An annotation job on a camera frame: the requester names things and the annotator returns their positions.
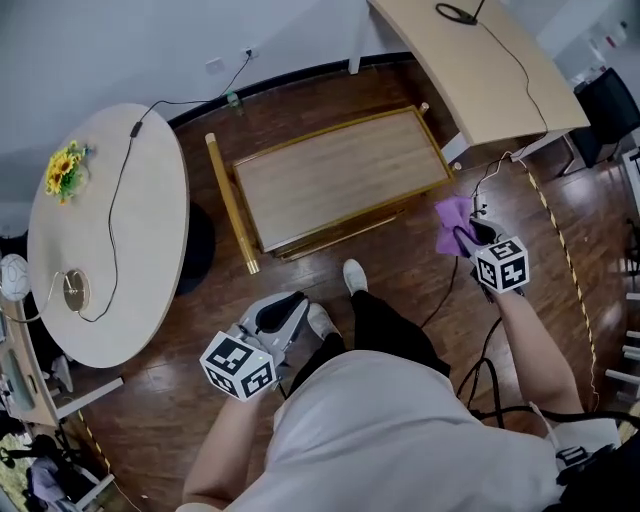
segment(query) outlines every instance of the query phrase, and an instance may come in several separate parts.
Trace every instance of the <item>white sneaker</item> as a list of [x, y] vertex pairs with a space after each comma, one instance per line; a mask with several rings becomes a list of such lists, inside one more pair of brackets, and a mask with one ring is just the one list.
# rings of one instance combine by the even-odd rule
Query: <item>white sneaker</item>
[[313, 303], [309, 306], [307, 320], [313, 332], [315, 332], [322, 340], [324, 340], [332, 332], [340, 334], [338, 328], [333, 325], [329, 313], [320, 304]]
[[359, 290], [369, 291], [367, 287], [367, 276], [364, 269], [356, 260], [347, 260], [342, 267], [342, 275], [344, 282], [349, 288], [349, 293], [353, 295]]
[[53, 376], [58, 379], [69, 393], [73, 392], [73, 381], [71, 380], [71, 374], [69, 373], [69, 363], [67, 358], [60, 356], [51, 363], [51, 371]]

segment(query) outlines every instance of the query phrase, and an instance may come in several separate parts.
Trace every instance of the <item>black chair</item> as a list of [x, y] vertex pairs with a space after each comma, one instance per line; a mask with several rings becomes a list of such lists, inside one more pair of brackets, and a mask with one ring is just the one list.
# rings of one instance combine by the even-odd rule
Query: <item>black chair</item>
[[573, 146], [568, 140], [567, 143], [573, 158], [559, 176], [566, 176], [577, 170], [570, 171], [575, 161], [573, 147], [584, 160], [583, 168], [591, 168], [599, 163], [598, 157], [605, 145], [617, 145], [624, 136], [640, 128], [640, 110], [629, 89], [612, 68], [590, 84], [579, 85], [574, 93], [591, 126], [577, 128], [569, 134]]

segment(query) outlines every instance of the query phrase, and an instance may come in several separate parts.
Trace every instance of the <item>black pants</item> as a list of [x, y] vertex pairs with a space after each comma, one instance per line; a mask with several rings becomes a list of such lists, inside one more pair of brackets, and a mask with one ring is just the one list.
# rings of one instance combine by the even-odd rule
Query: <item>black pants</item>
[[[415, 361], [449, 377], [451, 367], [440, 360], [427, 335], [416, 324], [401, 317], [389, 304], [365, 291], [351, 297], [356, 315], [355, 350], [375, 350]], [[293, 393], [324, 363], [346, 352], [344, 340], [329, 334], [296, 375], [289, 394]]]

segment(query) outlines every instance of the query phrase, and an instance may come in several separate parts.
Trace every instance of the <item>black cable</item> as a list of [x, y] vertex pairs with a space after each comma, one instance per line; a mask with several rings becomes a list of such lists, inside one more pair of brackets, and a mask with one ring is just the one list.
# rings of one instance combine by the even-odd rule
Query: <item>black cable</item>
[[474, 187], [473, 192], [471, 192], [471, 197], [475, 196], [478, 193], [478, 187], [480, 187], [480, 183], [482, 183], [484, 181], [484, 179], [489, 175], [489, 168], [493, 164], [496, 164], [498, 162], [502, 162], [502, 160], [505, 160], [506, 158], [507, 158], [507, 155], [505, 155], [503, 158], [498, 158], [497, 160], [494, 160], [493, 162], [489, 162], [487, 164], [487, 167], [484, 170], [484, 174], [482, 175], [482, 178], [480, 178], [478, 180], [478, 183], [476, 183], [476, 186]]
[[[116, 202], [116, 197], [118, 196], [118, 190], [120, 189], [120, 182], [122, 181], [122, 175], [124, 174], [124, 169], [125, 169], [125, 167], [127, 165], [127, 161], [129, 160], [129, 155], [131, 154], [131, 148], [133, 146], [133, 139], [135, 139], [138, 136], [138, 133], [140, 132], [140, 129], [142, 128], [142, 121], [144, 120], [144, 118], [147, 116], [147, 114], [149, 112], [151, 112], [156, 106], [160, 105], [161, 103], [164, 103], [166, 105], [192, 105], [192, 104], [195, 104], [195, 103], [208, 103], [210, 101], [217, 100], [218, 98], [222, 97], [222, 95], [224, 95], [224, 93], [226, 93], [229, 90], [229, 87], [231, 87], [233, 85], [233, 83], [235, 82], [236, 78], [238, 78], [238, 75], [247, 66], [247, 64], [249, 63], [250, 60], [251, 60], [251, 50], [248, 50], [247, 51], [247, 59], [244, 61], [244, 64], [242, 65], [242, 67], [233, 76], [233, 78], [231, 79], [231, 82], [229, 82], [229, 85], [227, 85], [224, 88], [224, 90], [218, 96], [216, 96], [215, 98], [209, 99], [209, 100], [192, 100], [192, 101], [158, 100], [153, 105], [151, 105], [147, 109], [147, 111], [144, 114], [142, 114], [142, 117], [140, 119], [138, 119], [138, 121], [133, 125], [133, 128], [131, 129], [131, 132], [129, 134], [129, 146], [127, 147], [127, 154], [125, 155], [124, 161], [122, 162], [122, 167], [120, 168], [120, 174], [118, 175], [118, 182], [116, 183], [116, 189], [115, 189], [115, 191], [113, 193], [113, 197], [111, 199], [111, 205], [109, 206], [109, 215], [107, 217], [107, 226], [109, 228], [109, 238], [111, 240], [111, 248], [113, 249], [113, 264], [114, 264], [114, 267], [115, 267], [116, 279], [115, 279], [115, 283], [113, 285], [113, 291], [111, 292], [111, 297], [109, 297], [109, 302], [107, 302], [107, 307], [104, 309], [104, 311], [102, 313], [100, 313], [94, 319], [90, 319], [90, 318], [87, 318], [87, 317], [83, 316], [80, 311], [78, 312], [78, 315], [84, 321], [90, 322], [90, 323], [94, 323], [94, 322], [97, 322], [98, 320], [100, 320], [104, 315], [107, 314], [107, 312], [109, 311], [109, 308], [111, 308], [111, 304], [113, 303], [113, 299], [114, 299], [114, 297], [116, 295], [116, 289], [118, 288], [118, 278], [119, 278], [118, 255], [117, 255], [117, 251], [116, 251], [116, 241], [115, 241], [115, 238], [113, 236], [113, 225], [111, 223], [111, 216], [113, 214], [113, 205]], [[282, 386], [280, 386], [280, 388], [281, 388], [281, 391], [282, 391], [283, 395], [286, 398], [286, 395], [284, 394], [284, 390], [282, 389]]]
[[520, 62], [520, 59], [518, 59], [518, 57], [516, 57], [511, 52], [511, 50], [509, 50], [509, 48], [507, 48], [502, 43], [502, 41], [500, 41], [500, 39], [498, 39], [496, 37], [496, 35], [493, 32], [491, 32], [491, 30], [489, 30], [489, 28], [484, 23], [482, 23], [481, 21], [478, 21], [478, 23], [482, 26], [482, 28], [484, 28], [491, 35], [491, 37], [493, 37], [496, 40], [496, 42], [504, 49], [505, 52], [507, 52], [509, 55], [511, 55], [513, 60], [515, 60], [518, 63], [518, 66], [520, 66], [520, 69], [522, 69], [522, 72], [524, 73], [524, 76], [527, 78], [527, 84], [525, 86], [525, 92], [527, 93], [527, 96], [529, 96], [529, 99], [531, 100], [531, 103], [533, 103], [533, 106], [536, 107], [536, 110], [538, 111], [538, 115], [540, 116], [540, 119], [542, 119], [542, 122], [544, 123], [544, 134], [542, 135], [542, 137], [534, 140], [533, 142], [530, 142], [524, 148], [522, 148], [522, 150], [520, 151], [520, 154], [516, 155], [516, 158], [519, 158], [519, 156], [522, 155], [526, 151], [526, 149], [529, 146], [531, 146], [531, 144], [534, 144], [535, 142], [538, 142], [539, 140], [542, 140], [544, 137], [546, 137], [546, 135], [549, 133], [549, 125], [547, 124], [546, 119], [542, 115], [542, 111], [540, 110], [540, 107], [536, 103], [536, 100], [533, 99], [533, 96], [531, 96], [531, 93], [529, 92], [529, 84], [531, 82], [531, 79], [529, 78], [529, 73], [527, 73], [527, 69], [524, 67], [522, 62]]
[[440, 311], [440, 308], [442, 307], [442, 305], [445, 303], [445, 301], [449, 298], [449, 295], [451, 295], [451, 290], [453, 290], [453, 283], [456, 280], [456, 273], [458, 272], [458, 256], [456, 256], [456, 262], [453, 265], [453, 272], [451, 272], [451, 280], [449, 281], [449, 289], [447, 290], [447, 293], [444, 294], [444, 297], [442, 297], [442, 300], [440, 301], [440, 304], [438, 304], [438, 306], [436, 307], [436, 309], [433, 310], [433, 313], [431, 313], [427, 319], [422, 322], [422, 325], [420, 325], [420, 329], [424, 329], [425, 326], [429, 323], [429, 321], [436, 316], [436, 313], [438, 311]]
[[[504, 409], [495, 410], [491, 412], [479, 412], [470, 411], [477, 419], [483, 420], [486, 418], [493, 418], [495, 416], [502, 416], [511, 412], [534, 412], [528, 405], [514, 405], [513, 407], [505, 407]], [[540, 410], [545, 418], [558, 423], [574, 423], [576, 421], [596, 420], [596, 419], [613, 419], [618, 421], [626, 421], [630, 423], [634, 428], [640, 430], [640, 418], [633, 416], [626, 412], [618, 411], [594, 411], [583, 412], [579, 414], [559, 414], [557, 412]]]
[[[529, 142], [529, 144], [527, 144], [525, 147], [523, 147], [520, 152], [515, 155], [515, 158], [520, 158], [520, 155], [522, 155], [529, 146], [531, 146], [532, 144], [535, 144], [536, 142], [544, 139], [547, 134], [549, 133], [549, 125], [547, 124], [546, 119], [544, 118], [544, 116], [542, 115], [542, 111], [540, 110], [540, 107], [538, 106], [538, 103], [536, 102], [536, 100], [533, 99], [533, 96], [531, 96], [531, 93], [529, 92], [529, 84], [531, 82], [531, 79], [529, 78], [529, 73], [527, 73], [526, 68], [524, 67], [524, 65], [522, 64], [522, 62], [520, 62], [520, 60], [518, 59], [518, 57], [516, 57], [511, 50], [509, 50], [509, 48], [507, 48], [504, 44], [502, 44], [502, 41], [500, 41], [500, 39], [498, 39], [496, 37], [496, 35], [491, 32], [491, 30], [489, 30], [489, 28], [482, 23], [481, 21], [478, 21], [478, 23], [491, 35], [491, 37], [493, 37], [496, 42], [504, 49], [504, 51], [506, 51], [512, 58], [513, 60], [515, 60], [518, 63], [518, 66], [520, 66], [520, 69], [522, 69], [522, 72], [524, 73], [525, 78], [527, 79], [527, 83], [525, 85], [525, 92], [527, 93], [527, 96], [529, 97], [529, 99], [531, 100], [531, 103], [533, 103], [533, 106], [536, 108], [536, 110], [538, 111], [538, 115], [540, 116], [540, 119], [542, 120], [542, 122], [544, 123], [544, 133], [538, 137], [537, 139]], [[471, 194], [471, 197], [475, 196], [476, 193], [478, 192], [478, 187], [480, 186], [480, 183], [482, 183], [482, 181], [488, 176], [489, 174], [489, 168], [498, 162], [501, 162], [502, 160], [505, 160], [507, 158], [507, 155], [505, 155], [502, 158], [499, 158], [497, 160], [494, 160], [493, 162], [490, 162], [487, 165], [487, 168], [485, 169], [484, 175], [482, 176], [482, 178], [480, 179], [480, 181], [478, 181], [478, 183], [476, 184], [475, 188], [473, 189], [473, 193]]]
[[285, 392], [284, 388], [282, 387], [282, 383], [281, 383], [281, 382], [278, 382], [278, 389], [280, 390], [280, 394], [282, 395], [282, 398], [283, 398], [284, 400], [286, 400], [287, 398], [289, 398], [289, 397], [287, 396], [287, 393]]
[[144, 118], [147, 116], [147, 114], [149, 112], [151, 112], [154, 108], [156, 108], [158, 105], [165, 104], [165, 105], [195, 105], [196, 103], [209, 103], [210, 101], [214, 101], [217, 100], [218, 98], [222, 97], [224, 95], [224, 93], [226, 93], [229, 90], [229, 87], [231, 87], [233, 85], [233, 83], [236, 81], [236, 78], [238, 78], [238, 75], [240, 73], [242, 73], [242, 70], [247, 66], [247, 64], [249, 64], [249, 61], [251, 60], [251, 50], [248, 50], [247, 52], [247, 58], [244, 61], [244, 64], [242, 65], [242, 67], [238, 70], [238, 72], [233, 76], [233, 78], [231, 79], [231, 82], [229, 82], [229, 85], [227, 85], [224, 90], [215, 98], [211, 98], [208, 100], [191, 100], [191, 101], [167, 101], [167, 100], [158, 100], [156, 101], [153, 105], [151, 105], [147, 111], [142, 115], [142, 117], [140, 118], [140, 122], [142, 122], [144, 120]]
[[487, 359], [486, 357], [483, 357], [483, 358], [479, 359], [476, 364], [473, 365], [473, 368], [471, 368], [469, 373], [467, 373], [466, 377], [463, 379], [462, 384], [460, 384], [460, 387], [458, 388], [458, 393], [456, 394], [456, 396], [458, 396], [458, 397], [460, 396], [460, 393], [462, 392], [462, 389], [464, 388], [465, 384], [467, 383], [467, 381], [471, 377], [471, 374], [474, 371], [479, 371], [480, 367], [483, 364], [486, 364], [487, 368], [489, 368], [489, 373], [491, 374], [491, 382], [493, 384], [492, 385], [492, 388], [493, 388], [493, 401], [494, 401], [495, 407], [496, 407], [496, 410], [493, 411], [495, 413], [495, 414], [493, 414], [493, 416], [495, 416], [496, 419], [498, 420], [498, 427], [504, 428], [504, 418], [502, 417], [503, 409], [500, 406], [500, 388], [498, 387], [498, 374], [496, 372], [495, 366], [493, 366], [493, 363], [491, 362], [491, 359]]
[[[485, 358], [487, 354], [487, 347], [489, 346], [489, 340], [491, 340], [491, 337], [493, 336], [493, 333], [495, 332], [495, 330], [498, 328], [498, 325], [500, 325], [500, 322], [502, 322], [502, 317], [498, 317], [498, 319], [491, 326], [491, 329], [489, 329], [489, 333], [487, 334], [487, 337], [484, 340], [484, 345], [482, 346], [482, 353], [480, 354], [481, 360]], [[478, 388], [479, 378], [480, 378], [480, 367], [476, 369], [476, 375], [473, 378], [473, 386], [471, 387], [471, 394], [469, 395], [469, 401], [467, 402], [467, 409], [471, 407], [471, 401], [476, 396], [476, 390]]]
[[124, 157], [124, 161], [122, 162], [122, 167], [120, 168], [120, 175], [118, 176], [118, 182], [116, 183], [116, 190], [113, 193], [113, 198], [111, 199], [111, 206], [109, 207], [109, 215], [107, 216], [107, 225], [109, 227], [109, 238], [111, 239], [111, 248], [113, 249], [113, 264], [114, 264], [115, 270], [116, 270], [116, 280], [115, 280], [115, 283], [113, 285], [113, 291], [111, 292], [111, 297], [109, 298], [109, 302], [107, 302], [107, 307], [104, 309], [104, 311], [102, 313], [100, 313], [97, 317], [95, 317], [93, 320], [91, 320], [91, 319], [83, 316], [82, 313], [80, 311], [78, 311], [78, 315], [80, 315], [80, 318], [82, 318], [83, 320], [85, 320], [87, 322], [90, 322], [90, 323], [97, 322], [104, 315], [107, 314], [107, 311], [109, 311], [109, 308], [111, 307], [111, 303], [113, 302], [113, 298], [116, 295], [116, 288], [118, 287], [118, 277], [119, 277], [119, 275], [118, 275], [118, 255], [117, 255], [117, 252], [116, 252], [116, 241], [115, 241], [115, 238], [113, 237], [113, 226], [111, 224], [111, 215], [113, 214], [113, 205], [116, 202], [116, 196], [118, 195], [118, 189], [120, 188], [120, 182], [122, 181], [122, 175], [124, 173], [124, 168], [127, 165], [127, 160], [129, 160], [129, 155], [131, 154], [131, 146], [133, 145], [133, 139], [134, 139], [134, 137], [132, 137], [132, 136], [129, 137], [129, 147], [127, 148], [127, 154]]

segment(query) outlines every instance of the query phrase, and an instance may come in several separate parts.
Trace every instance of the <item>wall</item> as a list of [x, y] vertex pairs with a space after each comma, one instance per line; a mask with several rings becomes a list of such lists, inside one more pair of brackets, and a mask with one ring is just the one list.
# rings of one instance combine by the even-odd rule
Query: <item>wall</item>
[[569, 0], [502, 0], [511, 15], [537, 36]]
[[[349, 58], [362, 0], [0, 1], [0, 205], [30, 202], [61, 139], [119, 102], [218, 95]], [[365, 55], [404, 51], [374, 17]], [[205, 63], [222, 57], [223, 73]], [[167, 119], [191, 107], [162, 105]]]
[[[616, 0], [592, 23], [612, 27], [626, 21], [627, 42], [605, 54], [606, 64], [614, 68], [640, 105], [640, 5], [636, 0]], [[589, 48], [587, 30], [574, 39], [555, 59], [560, 71], [571, 78], [594, 60]]]
[[556, 58], [616, 1], [561, 0], [562, 7], [538, 32], [536, 41], [549, 57]]
[[14, 237], [29, 229], [31, 201], [0, 202], [0, 236]]

